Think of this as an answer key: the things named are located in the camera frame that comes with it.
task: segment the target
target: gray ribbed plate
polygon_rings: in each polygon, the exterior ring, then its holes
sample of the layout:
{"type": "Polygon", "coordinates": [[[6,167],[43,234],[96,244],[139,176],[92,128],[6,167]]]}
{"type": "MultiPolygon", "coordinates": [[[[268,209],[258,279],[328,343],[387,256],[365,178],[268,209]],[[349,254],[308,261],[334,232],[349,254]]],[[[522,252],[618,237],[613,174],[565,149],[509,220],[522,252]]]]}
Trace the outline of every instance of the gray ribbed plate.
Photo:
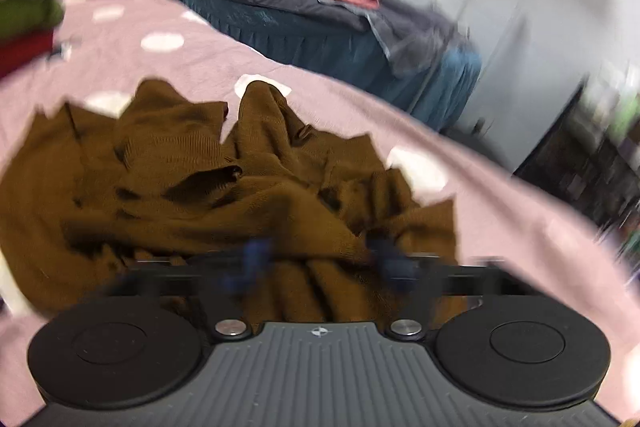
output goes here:
{"type": "Polygon", "coordinates": [[[219,345],[193,380],[147,405],[87,411],[51,404],[29,427],[612,427],[591,402],[517,412],[479,401],[444,378],[428,352],[371,323],[268,323],[219,345]]]}

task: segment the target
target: blue bed skirt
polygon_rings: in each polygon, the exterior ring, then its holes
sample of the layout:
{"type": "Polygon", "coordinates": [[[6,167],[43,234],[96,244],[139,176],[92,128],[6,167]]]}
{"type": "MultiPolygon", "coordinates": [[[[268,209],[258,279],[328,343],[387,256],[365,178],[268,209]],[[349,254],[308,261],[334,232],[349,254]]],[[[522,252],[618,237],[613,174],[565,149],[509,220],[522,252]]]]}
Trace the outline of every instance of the blue bed skirt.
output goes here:
{"type": "MultiPolygon", "coordinates": [[[[407,110],[428,70],[393,76],[372,32],[357,32],[233,0],[180,0],[215,29],[282,64],[343,80],[407,110]]],[[[436,131],[460,117],[481,68],[476,52],[448,50],[412,116],[436,131]]]]}

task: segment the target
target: pink bed sheet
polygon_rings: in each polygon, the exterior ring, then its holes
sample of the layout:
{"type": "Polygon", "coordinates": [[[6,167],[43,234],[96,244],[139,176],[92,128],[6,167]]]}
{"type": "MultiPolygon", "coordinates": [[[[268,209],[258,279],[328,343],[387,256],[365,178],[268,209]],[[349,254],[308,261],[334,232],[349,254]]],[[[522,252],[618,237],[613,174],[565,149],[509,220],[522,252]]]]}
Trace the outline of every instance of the pink bed sheet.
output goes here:
{"type": "MultiPolygon", "coordinates": [[[[291,107],[316,127],[343,136],[369,133],[382,158],[396,146],[436,156],[447,171],[446,187],[415,196],[422,203],[455,197],[460,263],[503,259],[514,274],[599,325],[612,363],[597,400],[620,419],[640,410],[633,351],[640,344],[640,299],[625,290],[613,253],[594,243],[595,230],[571,209],[360,90],[263,57],[174,0],[65,4],[58,39],[71,43],[66,58],[41,60],[0,82],[2,163],[20,146],[36,106],[53,112],[66,98],[81,102],[98,91],[133,93],[142,77],[155,75],[190,100],[226,100],[228,130],[240,102],[234,92],[238,78],[268,76],[290,87],[291,107]]],[[[24,360],[41,323],[38,317],[0,317],[0,420],[8,426],[42,405],[24,360]]]]}

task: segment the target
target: bed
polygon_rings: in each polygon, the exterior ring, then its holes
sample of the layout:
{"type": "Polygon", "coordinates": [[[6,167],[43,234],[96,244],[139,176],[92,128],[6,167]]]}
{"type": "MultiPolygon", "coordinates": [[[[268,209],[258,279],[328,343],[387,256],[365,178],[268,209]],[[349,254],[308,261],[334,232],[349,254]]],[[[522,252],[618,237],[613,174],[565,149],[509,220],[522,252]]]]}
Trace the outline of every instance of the bed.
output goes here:
{"type": "MultiPolygon", "coordinates": [[[[454,197],[460,263],[504,259],[515,275],[599,325],[612,362],[597,401],[620,419],[640,410],[640,298],[625,290],[613,252],[594,243],[594,228],[567,206],[356,87],[264,57],[174,0],[63,1],[62,57],[43,58],[0,83],[1,164],[20,147],[36,106],[52,112],[71,99],[117,112],[143,76],[157,75],[190,100],[225,100],[228,131],[246,75],[263,75],[313,126],[369,133],[421,203],[454,197]]],[[[25,353],[45,319],[20,301],[2,256],[0,291],[14,311],[0,315],[0,421],[12,427],[43,404],[25,353]]]]}
{"type": "Polygon", "coordinates": [[[180,0],[215,29],[272,60],[325,74],[359,87],[436,131],[453,125],[481,68],[471,44],[449,46],[430,67],[394,74],[364,18],[343,7],[331,13],[303,0],[180,0]]]}

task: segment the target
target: green cloth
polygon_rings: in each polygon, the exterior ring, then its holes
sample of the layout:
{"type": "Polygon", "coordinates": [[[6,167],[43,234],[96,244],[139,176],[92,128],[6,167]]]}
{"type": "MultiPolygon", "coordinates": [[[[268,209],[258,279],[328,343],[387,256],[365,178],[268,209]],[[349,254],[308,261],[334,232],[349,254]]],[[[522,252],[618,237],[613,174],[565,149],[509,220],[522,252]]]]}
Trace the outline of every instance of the green cloth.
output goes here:
{"type": "Polygon", "coordinates": [[[37,30],[55,28],[64,15],[56,0],[0,1],[0,44],[37,30]]]}

